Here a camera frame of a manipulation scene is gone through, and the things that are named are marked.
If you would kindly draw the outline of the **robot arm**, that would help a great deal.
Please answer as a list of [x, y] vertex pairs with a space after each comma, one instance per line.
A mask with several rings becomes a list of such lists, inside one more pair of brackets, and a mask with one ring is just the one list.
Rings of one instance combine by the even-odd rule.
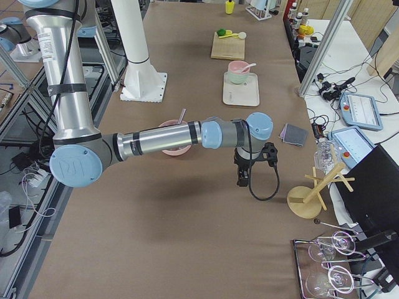
[[149, 130], [103, 135], [94, 126], [89, 107], [78, 32], [95, 24], [93, 1], [24, 1], [27, 23], [36, 31], [53, 102], [57, 132], [49, 161], [53, 176], [70, 187], [94, 183], [109, 166], [131, 156], [201, 144], [234, 148], [238, 184], [250, 182], [256, 161], [277, 165], [277, 150], [269, 137], [273, 124], [264, 113], [245, 120], [209, 118]]

